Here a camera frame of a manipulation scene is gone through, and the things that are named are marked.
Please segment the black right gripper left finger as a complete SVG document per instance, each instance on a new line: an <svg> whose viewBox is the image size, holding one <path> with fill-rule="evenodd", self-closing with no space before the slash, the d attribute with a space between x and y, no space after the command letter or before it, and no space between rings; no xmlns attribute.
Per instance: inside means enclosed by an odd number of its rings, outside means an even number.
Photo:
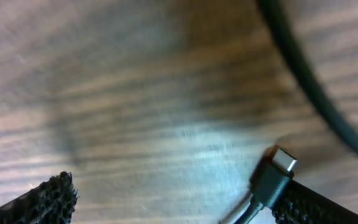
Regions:
<svg viewBox="0 0 358 224"><path fill-rule="evenodd" d="M70 172L61 172L0 206L0 224L70 224L78 200Z"/></svg>

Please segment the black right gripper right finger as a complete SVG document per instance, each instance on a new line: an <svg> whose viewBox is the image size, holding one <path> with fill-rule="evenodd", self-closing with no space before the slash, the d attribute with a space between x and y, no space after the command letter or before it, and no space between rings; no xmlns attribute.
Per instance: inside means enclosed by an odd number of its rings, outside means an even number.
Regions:
<svg viewBox="0 0 358 224"><path fill-rule="evenodd" d="M272 208L279 224L358 224L358 214L291 181Z"/></svg>

